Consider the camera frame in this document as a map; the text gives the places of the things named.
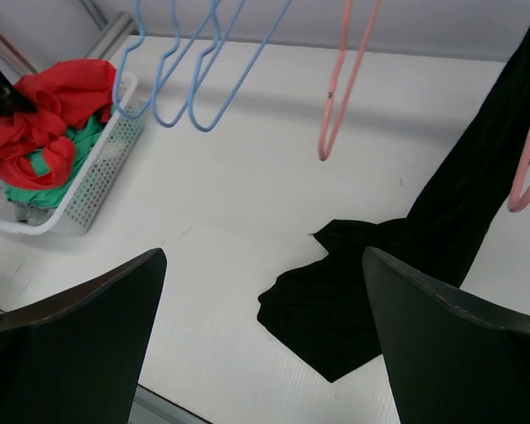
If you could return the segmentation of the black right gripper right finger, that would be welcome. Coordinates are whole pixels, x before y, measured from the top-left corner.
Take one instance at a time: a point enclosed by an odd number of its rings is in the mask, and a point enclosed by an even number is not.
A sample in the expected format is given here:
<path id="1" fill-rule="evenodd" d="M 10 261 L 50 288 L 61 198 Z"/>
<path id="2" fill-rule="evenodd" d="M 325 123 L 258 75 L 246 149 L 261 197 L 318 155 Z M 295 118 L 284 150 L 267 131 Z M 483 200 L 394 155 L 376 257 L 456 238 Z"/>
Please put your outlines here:
<path id="1" fill-rule="evenodd" d="M 401 422 L 530 423 L 530 315 L 380 249 L 362 265 Z"/>

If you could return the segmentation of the red tank top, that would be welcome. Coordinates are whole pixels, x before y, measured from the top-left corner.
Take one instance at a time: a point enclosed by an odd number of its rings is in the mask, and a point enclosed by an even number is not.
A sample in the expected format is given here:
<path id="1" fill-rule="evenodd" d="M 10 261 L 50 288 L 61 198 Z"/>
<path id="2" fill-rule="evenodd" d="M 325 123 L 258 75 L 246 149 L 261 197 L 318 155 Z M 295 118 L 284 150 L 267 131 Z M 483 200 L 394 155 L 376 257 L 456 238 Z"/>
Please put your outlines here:
<path id="1" fill-rule="evenodd" d="M 77 153 L 66 130 L 93 115 L 108 121 L 116 73 L 105 60 L 73 59 L 22 77 L 14 87 L 37 111 L 0 117 L 0 178 L 26 190 L 66 183 Z"/>

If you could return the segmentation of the grey tank top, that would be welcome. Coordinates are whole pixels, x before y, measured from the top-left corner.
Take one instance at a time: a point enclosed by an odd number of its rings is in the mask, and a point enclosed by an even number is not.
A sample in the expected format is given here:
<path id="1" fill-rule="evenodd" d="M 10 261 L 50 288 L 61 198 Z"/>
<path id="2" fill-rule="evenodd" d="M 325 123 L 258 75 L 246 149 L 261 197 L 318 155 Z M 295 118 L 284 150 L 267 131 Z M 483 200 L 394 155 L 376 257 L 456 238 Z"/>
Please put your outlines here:
<path id="1" fill-rule="evenodd" d="M 55 213 L 54 208 L 41 208 L 32 204 L 15 203 L 16 220 L 31 226 L 39 226 L 46 223 Z"/>

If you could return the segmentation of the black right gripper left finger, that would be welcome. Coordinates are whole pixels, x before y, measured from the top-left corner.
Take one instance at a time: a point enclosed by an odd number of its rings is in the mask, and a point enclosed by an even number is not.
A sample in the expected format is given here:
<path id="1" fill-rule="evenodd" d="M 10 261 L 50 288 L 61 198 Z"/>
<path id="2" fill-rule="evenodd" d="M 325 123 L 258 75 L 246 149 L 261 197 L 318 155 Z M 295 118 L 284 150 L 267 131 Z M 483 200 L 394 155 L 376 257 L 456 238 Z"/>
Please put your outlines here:
<path id="1" fill-rule="evenodd" d="M 155 248 L 0 314 L 0 423 L 126 423 L 163 291 Z"/>

